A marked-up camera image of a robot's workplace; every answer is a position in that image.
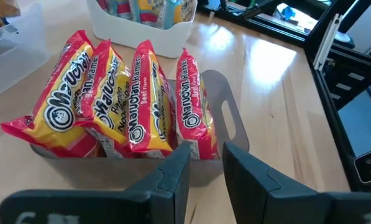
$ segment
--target plastic storage bin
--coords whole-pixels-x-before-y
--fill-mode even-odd
[[[197,1],[194,1],[193,15],[189,22],[180,22],[167,30],[161,30],[137,22],[111,16],[101,9],[97,0],[87,0],[94,34],[100,39],[111,39],[117,44],[136,48],[150,39],[155,53],[169,58],[181,55],[182,48],[190,36],[195,18]]]
[[[249,151],[249,140],[242,124],[231,88],[224,75],[214,70],[201,74],[208,102],[216,125],[217,140],[220,153],[224,141],[231,141],[241,149]],[[222,104],[227,101],[235,126],[235,136],[230,139]],[[56,158],[49,151],[38,146],[31,148],[42,156],[67,181],[78,189],[122,189],[144,178],[161,163],[160,159],[120,159],[120,158]],[[222,161],[204,160],[191,161],[190,184],[204,186],[222,173]]]
[[[25,78],[50,55],[40,4],[34,4],[20,17],[8,19],[0,28],[0,93]]]

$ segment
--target red and yellow package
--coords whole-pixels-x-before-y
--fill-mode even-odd
[[[42,146],[58,157],[102,157],[99,142],[74,127],[75,102],[86,77],[93,46],[84,30],[73,34],[53,69],[31,116],[2,123],[3,131]]]
[[[163,158],[175,147],[173,102],[149,40],[135,51],[129,96],[126,138],[132,152]]]
[[[111,41],[102,41],[94,51],[76,104],[79,117],[75,126],[98,138],[108,157],[133,157],[125,147],[129,87],[130,70]]]
[[[178,143],[191,144],[192,159],[218,159],[216,130],[203,79],[186,49],[177,64],[176,100]]]

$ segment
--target white container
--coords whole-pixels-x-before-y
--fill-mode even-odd
[[[194,1],[192,17],[189,22],[179,22],[167,30],[143,25],[137,22],[109,15],[101,9],[97,0],[87,0],[94,34],[100,39],[110,39],[117,44],[132,48],[149,39],[155,53],[169,58],[177,58],[190,36],[195,18],[197,2]]]
[[[49,58],[40,4],[20,17],[8,19],[0,28],[0,93],[4,92]]]

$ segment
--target gray bin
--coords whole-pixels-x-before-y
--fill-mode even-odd
[[[216,125],[218,147],[222,153],[224,141],[230,141],[249,151],[247,139],[235,99],[225,76],[221,73],[208,70],[201,74],[208,102]],[[175,90],[175,80],[170,80]],[[227,101],[231,112],[235,136],[229,138],[222,104]],[[32,150],[42,156],[54,169],[56,169],[69,183],[77,189],[123,189],[137,180],[145,177],[161,163],[160,159],[120,159],[120,158],[57,158],[46,149],[31,145]],[[190,184],[201,187],[209,184],[222,173],[221,160],[191,161]]]

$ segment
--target wooden table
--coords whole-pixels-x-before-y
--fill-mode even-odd
[[[34,1],[19,2],[26,6]],[[0,95],[0,122],[31,111],[72,33],[85,29],[92,42],[99,43],[86,5],[80,2],[84,1],[43,1],[53,56]],[[199,14],[185,47],[201,71],[214,69],[228,79],[251,154],[318,191],[349,190],[303,49]],[[134,49],[115,48],[130,66]],[[174,78],[176,60],[159,57],[159,61],[166,76]],[[231,122],[227,127],[233,134]],[[26,142],[0,129],[0,202],[23,189],[72,188]],[[206,187],[190,190],[186,223],[235,223],[223,175]]]

